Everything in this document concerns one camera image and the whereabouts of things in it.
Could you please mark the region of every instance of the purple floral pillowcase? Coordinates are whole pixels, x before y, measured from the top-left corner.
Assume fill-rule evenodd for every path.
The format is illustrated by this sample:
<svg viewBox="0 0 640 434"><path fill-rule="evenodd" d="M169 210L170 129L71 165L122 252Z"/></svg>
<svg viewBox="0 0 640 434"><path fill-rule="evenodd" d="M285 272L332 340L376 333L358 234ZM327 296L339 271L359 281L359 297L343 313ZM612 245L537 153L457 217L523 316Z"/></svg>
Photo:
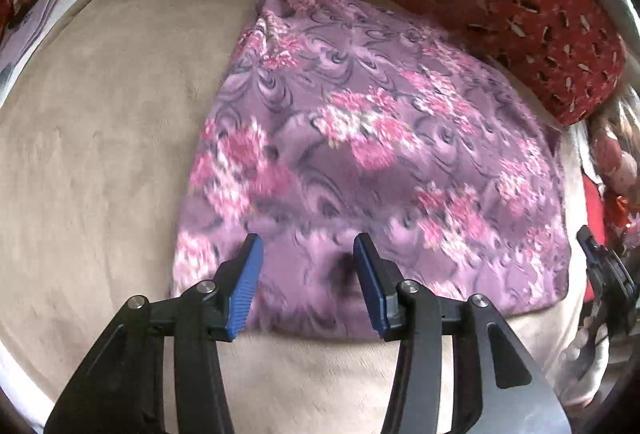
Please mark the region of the purple floral pillowcase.
<svg viewBox="0 0 640 434"><path fill-rule="evenodd" d="M568 289L561 180L529 108L424 19L359 0L258 3L202 131L173 294L249 232L265 251L253 330L375 338L360 232L405 277L505 314Z"/></svg>

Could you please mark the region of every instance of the black plastic part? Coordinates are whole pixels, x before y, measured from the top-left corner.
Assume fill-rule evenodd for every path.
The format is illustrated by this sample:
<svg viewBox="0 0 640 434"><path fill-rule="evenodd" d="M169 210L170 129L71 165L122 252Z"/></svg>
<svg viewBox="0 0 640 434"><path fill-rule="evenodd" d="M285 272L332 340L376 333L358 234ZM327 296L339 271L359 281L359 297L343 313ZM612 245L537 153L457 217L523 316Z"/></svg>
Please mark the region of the black plastic part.
<svg viewBox="0 0 640 434"><path fill-rule="evenodd" d="M400 341L382 432L435 434L442 379L442 320L438 298L423 286L416 293L399 294L407 310L407 334Z"/></svg>
<svg viewBox="0 0 640 434"><path fill-rule="evenodd" d="M638 285L633 281L620 258L598 244L583 226L578 231L578 244L587 259L587 276L593 288L598 311L588 328L589 337L577 360L566 364L562 379L566 382L581 380L596 357L596 336L601 325L607 324L607 334L628 335L636 324Z"/></svg>
<svg viewBox="0 0 640 434"><path fill-rule="evenodd" d="M178 303L174 333L175 404L180 434L231 434L214 332L226 332L222 314L210 305L216 292L193 286Z"/></svg>
<svg viewBox="0 0 640 434"><path fill-rule="evenodd" d="M47 434L163 432L163 339L148 334L150 308L146 298L120 308L58 398Z"/></svg>
<svg viewBox="0 0 640 434"><path fill-rule="evenodd" d="M244 324L261 265L262 241L249 234L238 255L220 265L212 291L201 292L198 283L179 298L150 304L140 296L139 308L127 301L66 385L45 434L164 434L167 336L175 337L180 434L232 434L216 340L231 341L230 331ZM239 305L230 312L238 290Z"/></svg>
<svg viewBox="0 0 640 434"><path fill-rule="evenodd" d="M374 328L375 320L388 316L391 281L399 298L401 320L395 331L401 332L401 342L383 434L436 433L442 335L453 338L452 433L571 432L542 371L486 297L480 306L473 297L467 302L438 298L416 281L403 285L398 268L389 269L389 261L380 259L367 234L356 238L354 258L364 264L358 277ZM390 340L395 335L382 328L381 337Z"/></svg>
<svg viewBox="0 0 640 434"><path fill-rule="evenodd" d="M396 285L402 273L393 261L378 255L369 234L356 236L353 257L372 327L384 340L400 340L405 320Z"/></svg>
<svg viewBox="0 0 640 434"><path fill-rule="evenodd" d="M164 434L162 352L168 335L175 337L180 434L232 434L215 341L232 339L229 301L241 284L246 292L254 283L256 263L262 262L257 239L248 236L239 256L223 263L215 289L196 284L179 298L125 304L69 381L45 434ZM436 432L442 335L454 342L454 434L570 432L542 372L486 298L482 306L473 298L438 298L416 281L403 281L366 234L356 238L354 256L372 322L379 319L386 340L401 339L383 434Z"/></svg>

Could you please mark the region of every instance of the bed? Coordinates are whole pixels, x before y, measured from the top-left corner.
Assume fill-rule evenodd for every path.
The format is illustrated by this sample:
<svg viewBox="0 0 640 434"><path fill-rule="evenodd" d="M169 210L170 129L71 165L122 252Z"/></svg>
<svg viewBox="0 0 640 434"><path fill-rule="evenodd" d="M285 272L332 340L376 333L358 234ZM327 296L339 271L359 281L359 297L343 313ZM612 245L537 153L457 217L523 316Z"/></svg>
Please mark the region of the bed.
<svg viewBox="0 0 640 434"><path fill-rule="evenodd" d="M32 425L42 427L130 295L166 297L186 173L255 1L79 0L0 111L0 157L21 165L0 177L0 257L22 260L0 266L0 386ZM204 20L216 21L215 30ZM527 88L512 83L551 122ZM586 206L572 128L556 156L572 247L568 295L510 319L551 383L577 330L586 283L575 242ZM242 335L220 346L236 430L375 432L397 352L396 344ZM450 423L449 342L444 364L440 432ZM170 403L172 386L165 387Z"/></svg>

